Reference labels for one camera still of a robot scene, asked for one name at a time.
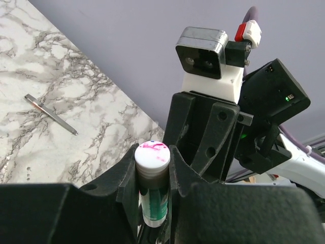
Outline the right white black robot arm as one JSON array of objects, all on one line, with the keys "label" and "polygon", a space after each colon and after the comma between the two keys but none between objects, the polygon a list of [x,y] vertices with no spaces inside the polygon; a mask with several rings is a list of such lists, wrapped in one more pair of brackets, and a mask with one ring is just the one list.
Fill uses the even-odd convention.
[{"label": "right white black robot arm", "polygon": [[173,95],[163,141],[178,148],[204,180],[235,183],[253,174],[279,175],[324,202],[324,158],[298,144],[282,124],[310,105],[301,86],[275,59],[248,76],[242,67],[186,61]]}]

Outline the green white glue stick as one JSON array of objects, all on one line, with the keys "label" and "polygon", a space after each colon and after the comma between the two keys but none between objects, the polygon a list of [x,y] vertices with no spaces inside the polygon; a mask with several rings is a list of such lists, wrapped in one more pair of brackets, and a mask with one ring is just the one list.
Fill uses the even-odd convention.
[{"label": "green white glue stick", "polygon": [[160,227],[167,216],[170,159],[169,148],[159,141],[146,141],[135,151],[142,215],[151,228]]}]

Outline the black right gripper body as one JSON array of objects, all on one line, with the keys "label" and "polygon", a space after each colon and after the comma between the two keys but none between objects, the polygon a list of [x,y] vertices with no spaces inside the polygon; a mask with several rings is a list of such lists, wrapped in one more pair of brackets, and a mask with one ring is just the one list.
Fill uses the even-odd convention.
[{"label": "black right gripper body", "polygon": [[199,176],[224,183],[245,126],[253,115],[234,103],[194,91],[172,96],[163,138]]}]

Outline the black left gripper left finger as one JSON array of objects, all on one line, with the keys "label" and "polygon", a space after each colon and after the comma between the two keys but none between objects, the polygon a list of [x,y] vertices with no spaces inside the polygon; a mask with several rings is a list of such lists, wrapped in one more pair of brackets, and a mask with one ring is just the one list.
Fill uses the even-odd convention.
[{"label": "black left gripper left finger", "polygon": [[135,150],[80,188],[2,184],[1,243],[136,243]]}]

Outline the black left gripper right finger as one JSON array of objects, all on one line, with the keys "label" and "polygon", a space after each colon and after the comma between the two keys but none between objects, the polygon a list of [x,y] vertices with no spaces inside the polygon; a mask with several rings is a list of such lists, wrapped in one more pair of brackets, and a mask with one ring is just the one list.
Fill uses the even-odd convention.
[{"label": "black left gripper right finger", "polygon": [[170,146],[171,243],[324,243],[311,198],[292,187],[205,182]]}]

